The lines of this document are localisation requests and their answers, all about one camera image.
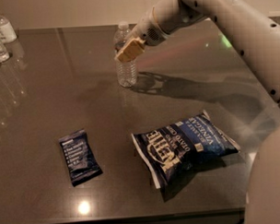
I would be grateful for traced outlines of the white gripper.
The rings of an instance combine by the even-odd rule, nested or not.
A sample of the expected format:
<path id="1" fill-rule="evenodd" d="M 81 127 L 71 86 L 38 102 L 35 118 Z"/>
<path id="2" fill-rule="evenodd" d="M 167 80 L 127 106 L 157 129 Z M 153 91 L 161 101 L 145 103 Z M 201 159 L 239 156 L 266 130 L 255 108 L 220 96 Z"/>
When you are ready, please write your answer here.
<path id="1" fill-rule="evenodd" d="M 158 25 L 155 8 L 147 10 L 131 32 L 125 37 L 128 40 L 115 60 L 121 63 L 131 62 L 145 51 L 147 46 L 157 46 L 168 38 L 168 34 Z"/>

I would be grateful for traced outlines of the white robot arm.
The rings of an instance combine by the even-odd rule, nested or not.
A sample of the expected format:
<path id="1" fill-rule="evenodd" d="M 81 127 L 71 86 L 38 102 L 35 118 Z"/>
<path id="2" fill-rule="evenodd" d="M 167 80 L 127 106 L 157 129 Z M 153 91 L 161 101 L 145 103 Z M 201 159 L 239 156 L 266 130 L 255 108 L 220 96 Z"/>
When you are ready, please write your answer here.
<path id="1" fill-rule="evenodd" d="M 128 62 L 183 27 L 211 19 L 280 108 L 280 25 L 242 0 L 160 0 L 125 37 L 115 59 Z M 280 224 L 280 127 L 252 163 L 244 224 Z"/>

